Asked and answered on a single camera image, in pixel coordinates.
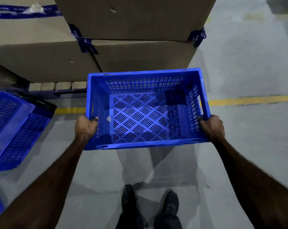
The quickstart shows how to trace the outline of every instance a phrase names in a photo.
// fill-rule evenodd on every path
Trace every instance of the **person's right arm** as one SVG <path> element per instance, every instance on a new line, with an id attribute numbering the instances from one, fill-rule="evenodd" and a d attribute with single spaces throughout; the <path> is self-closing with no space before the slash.
<path id="1" fill-rule="evenodd" d="M 241 207 L 254 228 L 288 228 L 288 189 L 248 161 L 225 139 L 223 122 L 212 115 L 199 124 L 215 145 Z"/>

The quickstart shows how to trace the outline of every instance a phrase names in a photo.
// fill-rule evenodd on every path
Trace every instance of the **person's left hand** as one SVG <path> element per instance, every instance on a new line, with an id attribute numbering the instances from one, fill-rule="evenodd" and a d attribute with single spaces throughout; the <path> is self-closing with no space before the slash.
<path id="1" fill-rule="evenodd" d="M 90 121 L 85 115 L 82 115 L 75 122 L 75 138 L 88 142 L 96 133 L 98 117 Z"/>

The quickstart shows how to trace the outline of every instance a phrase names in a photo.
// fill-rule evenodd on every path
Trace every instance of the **yellow floor line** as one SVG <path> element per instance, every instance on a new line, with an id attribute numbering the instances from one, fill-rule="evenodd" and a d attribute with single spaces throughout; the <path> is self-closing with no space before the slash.
<path id="1" fill-rule="evenodd" d="M 268 104 L 288 102 L 288 96 L 241 97 L 236 99 L 211 100 L 209 106 Z M 57 108 L 55 114 L 84 114 L 86 108 Z"/>

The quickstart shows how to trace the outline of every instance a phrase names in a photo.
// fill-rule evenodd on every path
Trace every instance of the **crate bottom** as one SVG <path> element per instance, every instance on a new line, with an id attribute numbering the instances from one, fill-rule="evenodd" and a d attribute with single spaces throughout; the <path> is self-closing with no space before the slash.
<path id="1" fill-rule="evenodd" d="M 110 95 L 109 113 L 113 144 L 191 138 L 183 91 Z"/>

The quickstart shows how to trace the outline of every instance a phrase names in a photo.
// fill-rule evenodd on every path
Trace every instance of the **shoe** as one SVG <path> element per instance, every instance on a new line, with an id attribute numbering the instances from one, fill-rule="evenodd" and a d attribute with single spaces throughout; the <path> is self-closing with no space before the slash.
<path id="1" fill-rule="evenodd" d="M 126 208 L 137 208 L 136 197 L 131 185 L 126 185 L 121 196 L 122 210 Z"/>
<path id="2" fill-rule="evenodd" d="M 177 215 L 179 209 L 178 195 L 170 190 L 163 199 L 162 213 Z"/>

